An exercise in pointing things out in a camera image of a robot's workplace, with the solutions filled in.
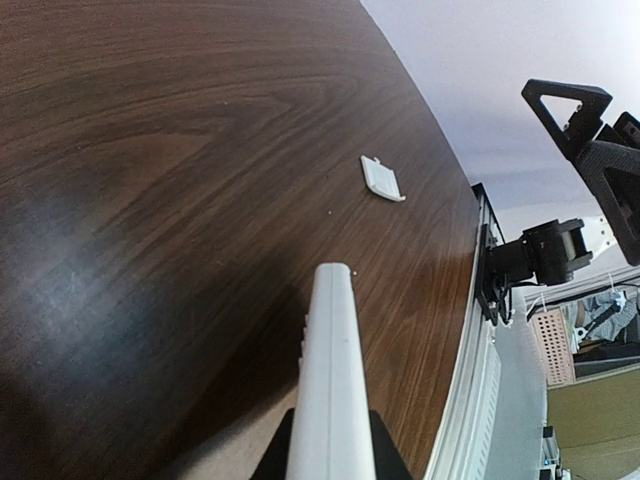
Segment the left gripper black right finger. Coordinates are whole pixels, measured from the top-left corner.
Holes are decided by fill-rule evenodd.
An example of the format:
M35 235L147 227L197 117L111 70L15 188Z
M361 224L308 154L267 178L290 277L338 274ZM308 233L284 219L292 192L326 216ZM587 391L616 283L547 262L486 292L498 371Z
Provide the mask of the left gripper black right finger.
M382 420L375 410L369 411L374 463L377 480L411 480L400 452Z

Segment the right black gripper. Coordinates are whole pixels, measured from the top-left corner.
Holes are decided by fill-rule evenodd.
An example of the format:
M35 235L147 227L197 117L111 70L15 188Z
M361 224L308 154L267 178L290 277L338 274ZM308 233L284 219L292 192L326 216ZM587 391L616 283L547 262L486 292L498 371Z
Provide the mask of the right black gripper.
M602 116L613 97L597 86L529 79L521 96L596 198L631 266L639 264L639 120Z

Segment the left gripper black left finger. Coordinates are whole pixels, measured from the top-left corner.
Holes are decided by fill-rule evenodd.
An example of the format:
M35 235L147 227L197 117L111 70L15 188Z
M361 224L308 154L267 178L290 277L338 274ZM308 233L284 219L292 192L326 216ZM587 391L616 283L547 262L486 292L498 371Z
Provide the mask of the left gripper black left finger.
M285 480L294 418L294 408L288 409L259 461L252 480Z

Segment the white red remote control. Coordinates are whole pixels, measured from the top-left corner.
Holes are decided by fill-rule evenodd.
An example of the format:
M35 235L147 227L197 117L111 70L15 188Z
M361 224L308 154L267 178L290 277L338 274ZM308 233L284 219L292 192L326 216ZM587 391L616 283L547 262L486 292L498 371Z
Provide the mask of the white red remote control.
M299 361L287 479L374 479L376 467L352 273L314 273Z

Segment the white battery cover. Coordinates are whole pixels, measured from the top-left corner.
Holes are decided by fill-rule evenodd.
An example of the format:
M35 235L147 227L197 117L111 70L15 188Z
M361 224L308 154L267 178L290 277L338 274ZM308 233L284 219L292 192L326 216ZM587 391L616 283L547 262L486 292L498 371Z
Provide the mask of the white battery cover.
M381 163L377 157L360 156L360 162L368 189L386 200L400 203L406 200L402 195L395 172Z

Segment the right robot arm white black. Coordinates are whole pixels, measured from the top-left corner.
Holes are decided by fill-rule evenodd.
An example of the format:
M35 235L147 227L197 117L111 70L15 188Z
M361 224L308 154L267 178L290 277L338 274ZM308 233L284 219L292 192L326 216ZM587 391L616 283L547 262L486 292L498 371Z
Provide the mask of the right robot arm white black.
M612 96L596 86L530 79L521 95L597 200L627 263L637 266L639 121L624 112L612 126L604 123L601 116ZM574 219L523 232L540 284L566 283L590 264L594 254L586 247L583 227Z

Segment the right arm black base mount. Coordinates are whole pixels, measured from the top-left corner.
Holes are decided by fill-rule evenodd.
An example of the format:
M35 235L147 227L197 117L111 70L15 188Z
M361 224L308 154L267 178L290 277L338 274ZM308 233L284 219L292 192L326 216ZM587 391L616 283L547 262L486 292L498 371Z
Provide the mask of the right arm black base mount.
M533 271L521 239L498 245L488 223L481 226L479 233L474 296L484 318L493 326L499 322L508 325L512 317L512 289L532 278Z

